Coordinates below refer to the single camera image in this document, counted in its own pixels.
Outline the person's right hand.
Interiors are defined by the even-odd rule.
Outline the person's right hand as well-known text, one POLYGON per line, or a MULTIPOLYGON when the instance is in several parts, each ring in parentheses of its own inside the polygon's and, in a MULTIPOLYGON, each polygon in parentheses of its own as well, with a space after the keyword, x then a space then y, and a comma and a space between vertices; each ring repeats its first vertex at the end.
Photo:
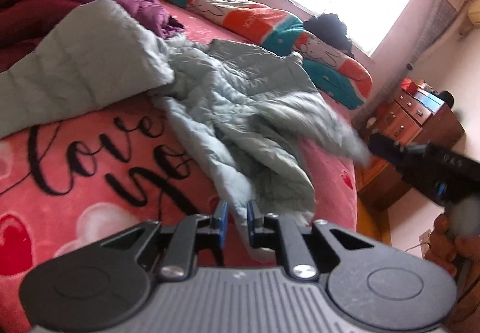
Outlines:
POLYGON ((455 277, 457 268, 454 265, 456 257, 464 257, 472 266, 469 271, 468 283, 479 278, 479 236, 458 236, 455 240, 448 237, 450 230, 449 218, 442 214, 433 223, 430 235, 430 248, 425 254, 425 260, 442 267, 455 277))

